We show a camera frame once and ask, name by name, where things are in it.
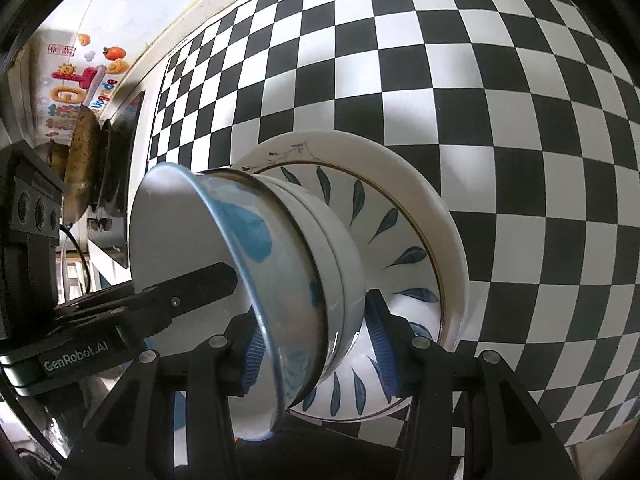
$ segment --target checkerboard pattern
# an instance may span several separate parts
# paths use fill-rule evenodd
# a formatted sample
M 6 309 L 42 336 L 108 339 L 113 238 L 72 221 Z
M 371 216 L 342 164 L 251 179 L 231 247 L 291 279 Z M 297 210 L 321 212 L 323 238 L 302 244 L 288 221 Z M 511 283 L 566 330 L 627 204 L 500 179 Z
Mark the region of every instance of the checkerboard pattern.
M 149 167 L 292 130 L 384 144 L 462 236 L 458 351 L 500 352 L 567 445 L 638 414 L 640 91 L 570 0 L 244 0 L 183 45 Z M 340 430 L 394 446 L 404 416 Z

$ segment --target checkered tablecloth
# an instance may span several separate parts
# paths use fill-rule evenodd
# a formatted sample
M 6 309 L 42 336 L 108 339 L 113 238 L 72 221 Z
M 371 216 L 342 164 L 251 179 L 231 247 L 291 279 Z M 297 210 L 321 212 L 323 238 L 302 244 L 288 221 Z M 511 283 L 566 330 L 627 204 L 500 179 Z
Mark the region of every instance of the checkered tablecloth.
M 569 445 L 640 408 L 638 93 L 570 0 L 241 0 L 168 57 L 148 166 L 292 130 L 388 146 L 462 236 L 457 351 L 500 352 Z M 396 446 L 405 418 L 326 425 Z

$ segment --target screw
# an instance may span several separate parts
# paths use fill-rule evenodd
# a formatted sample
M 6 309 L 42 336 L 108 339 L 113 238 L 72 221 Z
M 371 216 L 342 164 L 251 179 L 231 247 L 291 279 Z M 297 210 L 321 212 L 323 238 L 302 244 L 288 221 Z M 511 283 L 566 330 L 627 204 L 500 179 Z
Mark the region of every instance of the screw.
M 140 362 L 144 363 L 145 365 L 152 362 L 155 358 L 156 358 L 156 353 L 153 350 L 145 350 L 138 357 Z
M 496 352 L 495 350 L 486 350 L 485 352 L 482 352 L 482 359 L 484 359 L 488 363 L 491 363 L 492 365 L 495 365 L 496 363 L 500 362 L 501 357 L 500 354 L 498 354 L 498 352 Z
M 215 335 L 209 339 L 209 346 L 211 348 L 222 348 L 224 345 L 226 345 L 226 337 L 223 335 Z
M 418 336 L 412 339 L 411 344 L 414 346 L 414 348 L 424 350 L 425 348 L 429 348 L 429 346 L 431 345 L 431 341 L 427 337 Z

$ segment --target silver bolt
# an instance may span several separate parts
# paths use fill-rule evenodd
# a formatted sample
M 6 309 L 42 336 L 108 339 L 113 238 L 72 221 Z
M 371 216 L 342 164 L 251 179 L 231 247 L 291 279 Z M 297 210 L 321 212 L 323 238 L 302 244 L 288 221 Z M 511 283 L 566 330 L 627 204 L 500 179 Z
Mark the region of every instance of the silver bolt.
M 226 345 L 226 337 L 223 335 L 215 335 L 209 339 L 209 346 L 211 348 L 222 348 L 224 345 Z
M 498 354 L 498 352 L 496 352 L 495 350 L 486 350 L 482 352 L 482 359 L 484 359 L 488 363 L 491 363 L 492 365 L 495 365 L 500 362 L 501 357 L 500 354 Z
M 429 348 L 429 346 L 431 346 L 431 341 L 428 337 L 418 336 L 412 339 L 411 344 L 414 345 L 415 348 L 424 350 L 425 348 Z
M 152 362 L 155 358 L 156 358 L 156 353 L 153 350 L 145 350 L 138 357 L 140 362 L 144 363 L 145 365 Z

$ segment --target plate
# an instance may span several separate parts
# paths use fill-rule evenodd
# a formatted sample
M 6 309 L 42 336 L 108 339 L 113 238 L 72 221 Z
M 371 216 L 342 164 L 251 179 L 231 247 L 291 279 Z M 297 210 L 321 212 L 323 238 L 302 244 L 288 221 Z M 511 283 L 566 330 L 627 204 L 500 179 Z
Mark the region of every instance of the plate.
M 466 315 L 468 272 L 462 241 L 444 202 L 404 159 L 345 132 L 273 137 L 233 168 L 299 184 L 327 203 L 360 251 L 367 290 L 393 314 L 448 350 Z M 334 374 L 292 410 L 354 422 L 403 408 L 380 378 L 366 323 Z

